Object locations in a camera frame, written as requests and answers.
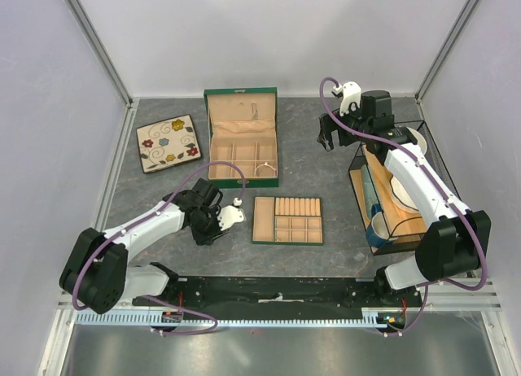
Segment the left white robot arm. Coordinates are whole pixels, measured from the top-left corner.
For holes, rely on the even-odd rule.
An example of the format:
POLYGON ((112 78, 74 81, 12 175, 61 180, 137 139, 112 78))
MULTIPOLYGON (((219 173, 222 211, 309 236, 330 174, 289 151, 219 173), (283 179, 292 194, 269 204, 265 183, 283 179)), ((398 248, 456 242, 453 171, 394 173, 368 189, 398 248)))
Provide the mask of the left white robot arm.
POLYGON ((168 196, 130 223, 98 231, 83 230, 59 278, 70 295, 77 280, 77 303, 98 314, 121 300, 150 295, 161 305, 178 297, 177 274, 158 262, 130 267, 129 262, 156 241, 186 228, 198 246, 210 246, 226 234, 218 220, 223 193, 200 178, 189 190, 168 196))

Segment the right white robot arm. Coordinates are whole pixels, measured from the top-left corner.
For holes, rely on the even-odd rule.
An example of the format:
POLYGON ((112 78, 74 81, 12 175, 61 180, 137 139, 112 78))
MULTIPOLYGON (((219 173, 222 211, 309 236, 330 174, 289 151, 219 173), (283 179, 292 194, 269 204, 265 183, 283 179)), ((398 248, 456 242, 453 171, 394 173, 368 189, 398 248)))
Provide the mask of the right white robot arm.
POLYGON ((425 137, 395 123, 391 95, 385 90, 362 91, 354 81, 334 83, 332 94, 341 103, 320 118, 319 143, 334 149, 359 143, 361 164, 350 172, 361 187, 362 205, 370 222, 366 240, 374 249, 399 251, 398 241, 413 255, 383 267, 373 285, 374 299, 392 305, 402 290, 445 281, 480 270, 481 279, 463 290, 477 291, 488 278, 486 255, 491 220, 473 211, 453 192, 427 160, 425 137))

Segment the green jewelry tray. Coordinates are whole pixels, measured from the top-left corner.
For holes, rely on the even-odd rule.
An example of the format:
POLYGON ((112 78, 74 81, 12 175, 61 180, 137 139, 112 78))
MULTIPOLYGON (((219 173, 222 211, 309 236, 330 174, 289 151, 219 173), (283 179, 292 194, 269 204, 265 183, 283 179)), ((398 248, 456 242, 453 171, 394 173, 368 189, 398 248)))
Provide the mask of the green jewelry tray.
POLYGON ((321 246, 324 242, 321 199, 255 197, 252 242, 321 246))

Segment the green jewelry box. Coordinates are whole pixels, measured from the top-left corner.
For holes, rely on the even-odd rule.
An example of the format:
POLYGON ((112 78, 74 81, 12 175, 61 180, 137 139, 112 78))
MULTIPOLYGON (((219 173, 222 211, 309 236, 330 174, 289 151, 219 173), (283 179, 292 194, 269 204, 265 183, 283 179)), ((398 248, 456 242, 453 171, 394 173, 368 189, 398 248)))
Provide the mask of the green jewelry box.
POLYGON ((275 87, 206 89, 211 161, 231 162, 208 170, 208 178, 220 188, 239 188, 241 177, 248 188, 279 185, 277 111, 275 87))

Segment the floral square ceramic plate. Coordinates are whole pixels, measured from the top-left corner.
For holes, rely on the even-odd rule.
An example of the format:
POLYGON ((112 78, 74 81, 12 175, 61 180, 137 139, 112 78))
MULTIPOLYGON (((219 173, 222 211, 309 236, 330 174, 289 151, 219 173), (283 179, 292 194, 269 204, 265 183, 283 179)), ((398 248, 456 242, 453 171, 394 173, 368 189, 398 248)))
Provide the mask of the floral square ceramic plate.
POLYGON ((136 137, 144 173, 155 173, 202 157, 190 114, 138 127, 136 137))

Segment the white scalloped plate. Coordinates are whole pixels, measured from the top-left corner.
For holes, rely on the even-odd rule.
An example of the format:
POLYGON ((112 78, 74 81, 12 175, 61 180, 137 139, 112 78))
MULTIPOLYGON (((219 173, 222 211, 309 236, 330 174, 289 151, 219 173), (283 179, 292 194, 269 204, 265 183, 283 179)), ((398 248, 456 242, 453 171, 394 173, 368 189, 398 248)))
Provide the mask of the white scalloped plate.
POLYGON ((392 201, 399 209, 409 213, 419 212, 416 204, 410 198, 409 194, 407 193, 403 185, 396 179, 396 177, 391 177, 389 185, 391 190, 392 201))

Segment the yellow ceramic bowl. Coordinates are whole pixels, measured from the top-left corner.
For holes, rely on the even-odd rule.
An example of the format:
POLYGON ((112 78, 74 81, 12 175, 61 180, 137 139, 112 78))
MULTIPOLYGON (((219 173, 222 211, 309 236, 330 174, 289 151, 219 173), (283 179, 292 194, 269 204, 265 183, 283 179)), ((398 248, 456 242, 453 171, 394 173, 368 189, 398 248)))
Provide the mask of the yellow ceramic bowl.
POLYGON ((410 127, 408 127, 407 129, 412 133, 412 135, 416 139, 417 145, 419 145, 422 154, 425 155, 427 153, 427 149, 428 149, 427 141, 426 141, 425 137, 416 129, 412 129, 410 127))

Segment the blue mug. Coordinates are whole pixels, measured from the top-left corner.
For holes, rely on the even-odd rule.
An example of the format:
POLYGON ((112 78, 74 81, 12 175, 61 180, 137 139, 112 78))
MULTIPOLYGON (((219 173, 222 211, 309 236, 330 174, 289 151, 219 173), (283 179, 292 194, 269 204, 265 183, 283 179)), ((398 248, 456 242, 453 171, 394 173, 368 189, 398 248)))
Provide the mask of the blue mug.
POLYGON ((370 224, 366 229, 366 241, 371 247, 377 249, 392 244, 397 237, 392 237, 387 228, 383 210, 379 203, 372 205, 370 209, 370 224))

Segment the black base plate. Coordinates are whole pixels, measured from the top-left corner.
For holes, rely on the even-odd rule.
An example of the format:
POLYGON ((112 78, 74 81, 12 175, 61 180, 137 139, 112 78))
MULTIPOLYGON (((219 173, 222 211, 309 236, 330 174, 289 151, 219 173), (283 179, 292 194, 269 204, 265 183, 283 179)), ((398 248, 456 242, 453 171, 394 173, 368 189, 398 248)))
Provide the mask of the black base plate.
POLYGON ((418 308, 411 287, 385 292, 371 278, 269 278, 185 276, 169 283, 159 299, 223 317, 355 317, 363 308, 418 308))

